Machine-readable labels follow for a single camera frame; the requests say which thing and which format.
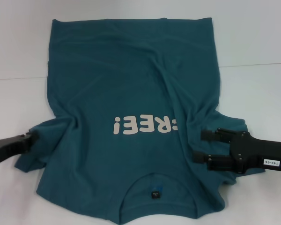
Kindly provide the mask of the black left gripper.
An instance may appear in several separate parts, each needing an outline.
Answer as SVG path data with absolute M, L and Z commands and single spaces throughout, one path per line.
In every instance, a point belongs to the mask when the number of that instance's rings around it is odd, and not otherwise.
M 37 131 L 0 140 L 0 163 L 15 155 L 28 153 L 39 139 Z

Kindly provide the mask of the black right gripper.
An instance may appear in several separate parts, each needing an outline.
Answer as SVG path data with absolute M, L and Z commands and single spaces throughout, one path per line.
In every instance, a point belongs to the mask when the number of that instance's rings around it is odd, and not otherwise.
M 261 140 L 249 132 L 236 132 L 217 128 L 202 130 L 202 141 L 230 143 L 230 155 L 206 154 L 194 151 L 193 161 L 206 164 L 211 171 L 228 171 L 244 174 L 248 169 L 262 168 L 281 171 L 281 142 Z

